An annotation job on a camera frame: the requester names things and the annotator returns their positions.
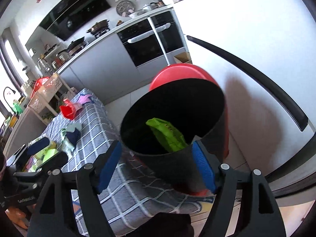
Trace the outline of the grey checkered tablecloth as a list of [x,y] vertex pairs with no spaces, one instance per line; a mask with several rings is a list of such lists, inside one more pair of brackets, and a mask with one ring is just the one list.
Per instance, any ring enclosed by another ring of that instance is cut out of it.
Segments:
[[214,196],[179,194],[144,173],[96,96],[75,122],[74,156],[47,172],[28,236],[194,236],[191,214]]

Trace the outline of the black built-in oven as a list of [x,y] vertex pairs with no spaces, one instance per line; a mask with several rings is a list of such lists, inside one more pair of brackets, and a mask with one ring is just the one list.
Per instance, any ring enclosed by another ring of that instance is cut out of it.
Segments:
[[[174,16],[170,11],[151,17],[166,53],[183,47]],[[136,67],[163,55],[147,19],[118,32],[122,44]]]

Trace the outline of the teal and navy snack bag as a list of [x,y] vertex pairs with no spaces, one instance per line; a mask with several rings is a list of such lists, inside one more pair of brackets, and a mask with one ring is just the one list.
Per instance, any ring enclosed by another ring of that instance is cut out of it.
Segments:
[[77,145],[77,142],[81,138],[81,123],[68,124],[66,128],[61,130],[62,149],[66,152],[72,153]]

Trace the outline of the white stick vacuum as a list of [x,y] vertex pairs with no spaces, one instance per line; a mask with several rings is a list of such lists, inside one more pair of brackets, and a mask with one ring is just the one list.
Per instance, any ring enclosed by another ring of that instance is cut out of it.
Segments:
[[148,17],[147,20],[148,20],[148,22],[149,22],[149,24],[150,24],[150,26],[151,26],[151,28],[152,28],[152,30],[153,30],[153,32],[154,32],[154,35],[155,35],[155,37],[156,37],[156,39],[157,39],[157,41],[158,41],[158,43],[159,43],[159,46],[160,46],[160,48],[161,48],[161,50],[162,50],[162,53],[163,53],[163,55],[164,55],[164,58],[165,58],[165,60],[166,60],[167,66],[170,66],[170,62],[169,62],[169,60],[168,60],[168,56],[166,55],[166,51],[165,51],[165,49],[164,49],[163,43],[162,43],[162,41],[161,41],[161,39],[160,39],[160,37],[159,37],[159,35],[158,35],[158,32],[156,31],[155,25],[154,25],[154,23],[153,23],[151,17]]

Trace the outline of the black faucet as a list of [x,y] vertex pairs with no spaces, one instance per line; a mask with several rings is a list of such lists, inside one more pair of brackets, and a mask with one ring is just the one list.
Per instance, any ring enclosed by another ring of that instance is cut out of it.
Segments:
[[13,101],[15,99],[16,91],[12,89],[11,87],[5,87],[3,90],[3,98],[10,108],[11,112],[14,113],[13,110]]

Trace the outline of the white kitchen counter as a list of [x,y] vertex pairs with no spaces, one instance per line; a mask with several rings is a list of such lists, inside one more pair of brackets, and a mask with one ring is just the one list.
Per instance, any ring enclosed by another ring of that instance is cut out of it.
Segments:
[[82,54],[86,53],[89,49],[91,49],[92,47],[94,47],[95,45],[97,45],[98,43],[100,43],[101,41],[103,41],[104,39],[106,39],[108,36],[114,34],[114,33],[118,33],[124,29],[126,29],[127,27],[130,27],[142,20],[145,20],[149,17],[153,17],[156,16],[158,14],[161,14],[163,12],[166,11],[170,11],[173,8],[172,4],[166,5],[164,7],[155,9],[153,11],[150,12],[146,12],[145,14],[142,14],[140,16],[137,16],[131,20],[128,20],[127,22],[113,28],[112,30],[106,32],[105,34],[103,34],[100,38],[97,38],[95,41],[93,41],[92,43],[88,44],[87,46],[84,47],[84,49],[82,49],[81,51],[79,51],[79,53],[77,53],[74,57],[72,57],[68,62],[66,62],[61,68],[59,68],[56,73],[61,74],[63,71],[65,71],[75,60],[77,60]]

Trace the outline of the round metal wall rack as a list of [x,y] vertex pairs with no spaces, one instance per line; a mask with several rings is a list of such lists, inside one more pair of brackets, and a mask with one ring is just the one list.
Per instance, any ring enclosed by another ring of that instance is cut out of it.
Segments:
[[135,5],[130,0],[120,1],[116,5],[116,12],[122,17],[128,17],[130,14],[135,12]]

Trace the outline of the red plastic basket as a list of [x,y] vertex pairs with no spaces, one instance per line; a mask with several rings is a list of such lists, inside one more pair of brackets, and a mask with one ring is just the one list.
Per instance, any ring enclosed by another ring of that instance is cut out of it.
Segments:
[[43,86],[48,80],[49,80],[48,76],[45,76],[43,78],[39,78],[38,80],[36,80],[32,93],[31,93],[31,98],[35,95],[35,93],[39,90],[39,88]]

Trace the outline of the beige storage rack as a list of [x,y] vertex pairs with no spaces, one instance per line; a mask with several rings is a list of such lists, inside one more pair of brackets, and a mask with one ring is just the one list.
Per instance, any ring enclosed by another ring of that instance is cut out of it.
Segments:
[[61,78],[58,73],[54,73],[32,96],[30,102],[27,107],[36,115],[40,121],[42,121],[45,125],[48,125],[47,122],[41,117],[40,113],[45,108],[48,109],[54,117],[58,115],[56,110],[49,104],[51,99],[57,97],[57,92],[65,87],[72,97],[75,96],[75,92],[69,87],[69,85]]

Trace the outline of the black wok on stove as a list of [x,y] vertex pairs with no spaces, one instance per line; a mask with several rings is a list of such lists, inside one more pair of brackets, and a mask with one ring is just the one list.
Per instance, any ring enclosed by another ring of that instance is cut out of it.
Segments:
[[109,21],[107,19],[95,23],[91,28],[89,28],[86,33],[96,35],[101,31],[104,31],[109,28]]

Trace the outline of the pink paper piece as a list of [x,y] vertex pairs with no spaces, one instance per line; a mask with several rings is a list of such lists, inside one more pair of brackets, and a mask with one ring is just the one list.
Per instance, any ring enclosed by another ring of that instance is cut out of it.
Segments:
[[80,94],[77,103],[81,105],[84,105],[86,103],[94,103],[94,101],[92,100],[92,94]]

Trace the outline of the cardboard box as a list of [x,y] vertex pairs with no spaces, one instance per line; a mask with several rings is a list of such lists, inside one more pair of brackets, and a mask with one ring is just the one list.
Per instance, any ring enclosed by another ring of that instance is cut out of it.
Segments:
[[176,64],[192,64],[192,59],[189,52],[183,52],[174,56]]

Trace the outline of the white refrigerator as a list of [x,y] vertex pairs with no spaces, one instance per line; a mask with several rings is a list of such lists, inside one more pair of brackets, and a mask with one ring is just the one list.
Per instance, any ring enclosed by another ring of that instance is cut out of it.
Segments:
[[315,19],[303,0],[172,0],[229,131],[278,197],[315,187]]

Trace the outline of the black frying pan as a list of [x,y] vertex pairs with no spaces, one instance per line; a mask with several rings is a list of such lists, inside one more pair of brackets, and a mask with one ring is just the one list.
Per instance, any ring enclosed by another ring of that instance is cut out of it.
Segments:
[[86,46],[85,37],[79,38],[75,41],[72,41],[67,47],[66,51],[69,56],[75,55],[77,52],[81,51]]

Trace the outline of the green snack wrapper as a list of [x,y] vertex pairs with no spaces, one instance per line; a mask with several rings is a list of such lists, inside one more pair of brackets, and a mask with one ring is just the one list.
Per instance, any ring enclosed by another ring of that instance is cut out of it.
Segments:
[[146,125],[150,127],[158,142],[169,153],[183,150],[189,146],[184,135],[168,121],[152,118],[146,121]]

